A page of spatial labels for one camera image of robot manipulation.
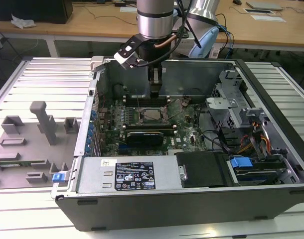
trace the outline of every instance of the floor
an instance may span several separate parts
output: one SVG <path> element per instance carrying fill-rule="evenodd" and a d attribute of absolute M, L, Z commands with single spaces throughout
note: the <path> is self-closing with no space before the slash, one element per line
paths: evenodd
<path fill-rule="evenodd" d="M 46 42 L 43 40 L 10 39 L 9 41 L 22 56 L 50 56 Z M 61 57 L 89 57 L 87 42 L 56 41 L 56 45 Z M 119 47 L 119 43 L 93 42 L 94 55 L 113 56 Z M 220 57 L 224 58 L 226 54 L 227 49 L 224 49 Z M 276 55 L 276 51 L 271 51 L 264 60 L 259 59 L 260 54 L 261 51 L 257 50 L 234 49 L 234 53 L 229 58 L 243 59 L 244 61 L 279 62 L 298 83 L 302 81 L 304 77 L 304 52 L 280 52 L 280 55 Z M 19 62 L 20 59 L 16 57 L 14 50 L 5 42 L 0 50 L 0 88 Z"/>

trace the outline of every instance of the warning label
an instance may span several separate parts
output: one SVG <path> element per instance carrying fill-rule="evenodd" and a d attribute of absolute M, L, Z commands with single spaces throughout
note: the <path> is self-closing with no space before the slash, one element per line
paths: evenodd
<path fill-rule="evenodd" d="M 153 162 L 116 163 L 117 191 L 155 189 Z"/>

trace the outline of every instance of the desk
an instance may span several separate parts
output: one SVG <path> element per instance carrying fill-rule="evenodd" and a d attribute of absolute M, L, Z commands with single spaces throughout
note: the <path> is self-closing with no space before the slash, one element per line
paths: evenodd
<path fill-rule="evenodd" d="M 297 13 L 291 8 L 281 11 L 282 18 L 286 22 L 257 21 L 243 8 L 250 8 L 246 1 L 241 6 L 234 5 L 228 0 L 222 0 L 216 13 L 226 16 L 227 27 L 235 36 L 234 48 L 280 50 L 280 51 L 304 51 L 304 13 Z M 269 0 L 281 7 L 294 7 L 304 10 L 304 2 L 289 0 Z M 224 24 L 223 16 L 218 16 L 220 24 Z M 222 40 L 226 36 L 222 33 L 218 36 L 214 48 L 222 47 Z"/>
<path fill-rule="evenodd" d="M 304 2 L 289 0 L 269 0 L 282 7 L 291 6 L 304 9 Z M 76 7 L 66 24 L 52 24 L 37 22 L 37 27 L 19 29 L 10 22 L 0 22 L 0 31 L 9 38 L 30 38 L 46 40 L 50 55 L 58 57 L 55 40 L 95 41 L 95 42 L 126 42 L 132 35 L 138 33 L 138 27 L 125 23 L 114 17 L 117 16 L 125 21 L 136 24 L 136 13 L 120 12 L 119 7 L 87 6 Z M 240 14 L 234 9 L 243 11 L 248 8 L 243 0 L 241 6 L 232 4 L 231 0 L 221 0 L 216 11 L 223 13 L 227 18 L 228 30 L 235 36 L 235 48 L 304 51 L 304 13 L 297 13 L 292 9 L 282 11 L 282 18 L 287 22 L 256 21 L 250 14 Z M 218 16 L 219 22 L 224 24 L 222 16 Z M 214 44 L 214 50 L 219 50 L 226 36 L 220 33 Z"/>

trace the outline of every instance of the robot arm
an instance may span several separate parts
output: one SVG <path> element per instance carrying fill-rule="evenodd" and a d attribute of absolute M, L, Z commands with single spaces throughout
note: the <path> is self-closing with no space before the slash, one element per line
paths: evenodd
<path fill-rule="evenodd" d="M 185 12 L 182 0 L 177 0 L 180 12 L 185 14 L 182 14 L 182 25 L 173 33 L 173 0 L 137 0 L 139 34 L 131 37 L 114 58 L 124 67 L 148 66 L 151 97 L 158 97 L 162 86 L 162 61 L 168 59 L 178 47 L 185 25 L 196 39 L 204 39 L 204 33 L 216 26 L 215 11 L 218 3 L 219 0 L 191 0 Z M 171 48 L 174 40 L 177 40 L 176 44 Z M 207 55 L 214 41 L 212 40 L 210 47 L 208 41 L 203 41 L 203 45 L 195 45 L 194 47 L 198 47 L 197 55 Z"/>

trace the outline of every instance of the computer case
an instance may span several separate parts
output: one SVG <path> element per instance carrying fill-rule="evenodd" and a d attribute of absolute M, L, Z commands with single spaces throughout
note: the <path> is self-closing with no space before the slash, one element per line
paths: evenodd
<path fill-rule="evenodd" d="M 64 24 L 72 11 L 72 0 L 0 0 L 0 21 L 9 21 L 14 15 L 36 22 Z"/>

